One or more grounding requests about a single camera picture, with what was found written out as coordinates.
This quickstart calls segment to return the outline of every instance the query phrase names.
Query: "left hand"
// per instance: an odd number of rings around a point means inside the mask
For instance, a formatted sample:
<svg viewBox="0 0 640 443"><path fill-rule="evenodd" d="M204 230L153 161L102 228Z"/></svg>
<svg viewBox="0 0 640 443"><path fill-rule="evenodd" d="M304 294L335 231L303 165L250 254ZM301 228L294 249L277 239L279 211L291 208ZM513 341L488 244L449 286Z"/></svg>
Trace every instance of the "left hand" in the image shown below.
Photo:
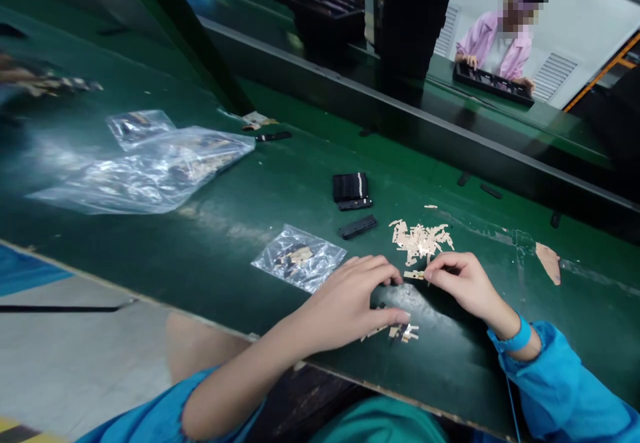
<svg viewBox="0 0 640 443"><path fill-rule="evenodd" d="M515 78L513 82L526 86L527 89L529 90L529 95L533 96L533 92L535 91L535 83L531 78L527 78L527 77Z"/></svg>
<svg viewBox="0 0 640 443"><path fill-rule="evenodd" d="M381 326L409 323L398 308L372 310L371 292L380 283L402 284L400 271L384 256L351 258L296 312L278 326L298 346L300 358L340 348Z"/></svg>

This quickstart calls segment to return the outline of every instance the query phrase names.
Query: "blue floor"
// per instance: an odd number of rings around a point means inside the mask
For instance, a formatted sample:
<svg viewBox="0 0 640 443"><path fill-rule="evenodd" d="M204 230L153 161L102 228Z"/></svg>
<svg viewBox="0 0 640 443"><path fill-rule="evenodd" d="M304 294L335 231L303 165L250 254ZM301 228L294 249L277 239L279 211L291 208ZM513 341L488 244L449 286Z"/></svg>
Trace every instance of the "blue floor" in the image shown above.
<svg viewBox="0 0 640 443"><path fill-rule="evenodd" d="M0 296L69 278L71 273L0 246Z"/></svg>

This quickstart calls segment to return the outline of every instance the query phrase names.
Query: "hand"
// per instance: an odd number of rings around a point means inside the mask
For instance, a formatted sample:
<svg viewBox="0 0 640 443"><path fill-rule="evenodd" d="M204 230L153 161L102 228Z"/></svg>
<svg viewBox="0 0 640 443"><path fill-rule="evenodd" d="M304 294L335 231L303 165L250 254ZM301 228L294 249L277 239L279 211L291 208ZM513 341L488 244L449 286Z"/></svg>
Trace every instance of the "hand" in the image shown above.
<svg viewBox="0 0 640 443"><path fill-rule="evenodd" d="M513 80L514 83L521 84L522 86L526 86L529 90L529 95L533 96L533 92L535 91L535 83L532 79L527 77L516 78Z"/></svg>
<svg viewBox="0 0 640 443"><path fill-rule="evenodd" d="M351 258L338 268L296 312L279 325L300 345L299 357L340 348L381 326L409 323L397 308L372 310L371 292L380 283L402 284L400 271L384 256Z"/></svg>
<svg viewBox="0 0 640 443"><path fill-rule="evenodd" d="M425 269L425 280L451 294L465 310L485 321L506 304L472 253L440 253Z"/></svg>
<svg viewBox="0 0 640 443"><path fill-rule="evenodd" d="M478 69L478 58L476 58L476 56L464 55L462 61L471 66L474 71Z"/></svg>

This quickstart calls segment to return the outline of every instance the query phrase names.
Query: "worker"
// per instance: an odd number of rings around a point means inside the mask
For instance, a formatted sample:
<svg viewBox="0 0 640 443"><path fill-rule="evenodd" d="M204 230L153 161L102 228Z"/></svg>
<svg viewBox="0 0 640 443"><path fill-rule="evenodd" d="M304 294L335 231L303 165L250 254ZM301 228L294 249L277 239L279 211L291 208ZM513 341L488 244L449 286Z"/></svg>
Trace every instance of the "worker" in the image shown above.
<svg viewBox="0 0 640 443"><path fill-rule="evenodd" d="M455 62L464 61L524 85L532 95L535 83L523 77L531 54L529 26L547 0L503 0L503 7L483 14L456 44Z"/></svg>
<svg viewBox="0 0 640 443"><path fill-rule="evenodd" d="M534 438L575 443L640 441L638 413L582 366L552 324L530 324L514 311L491 285L473 254L439 254L427 266L425 279L432 284L425 291L441 288L489 326L500 365L520 389L523 413ZM267 394L288 368L314 353L358 340L376 328L409 323L411 315L400 308L370 309L371 292L379 284L391 282L402 284L402 276L383 256L351 258L298 310L254 344L239 348L222 366L199 371L201 368L191 365L184 370L182 382L79 441L244 442L247 436L251 438L258 414L267 411ZM179 344L188 340L184 336L176 338L182 340ZM184 345L180 356L186 357L194 348L203 349ZM257 440L265 441L265 435L260 433ZM374 396L340 413L309 441L444 443L445 437L426 411L387 396ZM476 432L474 441L497 440Z"/></svg>

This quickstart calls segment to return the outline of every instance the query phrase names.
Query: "plastic bag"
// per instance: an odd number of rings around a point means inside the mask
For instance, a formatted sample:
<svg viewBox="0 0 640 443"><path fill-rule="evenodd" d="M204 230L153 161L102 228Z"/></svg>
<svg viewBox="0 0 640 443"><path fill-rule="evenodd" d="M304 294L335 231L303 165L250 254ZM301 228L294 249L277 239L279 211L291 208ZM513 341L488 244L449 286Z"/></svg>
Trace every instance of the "plastic bag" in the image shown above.
<svg viewBox="0 0 640 443"><path fill-rule="evenodd" d="M252 266L313 293L347 252L317 236L285 225L282 233L251 262Z"/></svg>
<svg viewBox="0 0 640 443"><path fill-rule="evenodd" d="M161 109L108 116L107 126L125 151L131 151L153 136L175 129L169 116Z"/></svg>
<svg viewBox="0 0 640 443"><path fill-rule="evenodd" d="M252 137L197 126L166 131L27 197L89 215L167 213L254 148Z"/></svg>

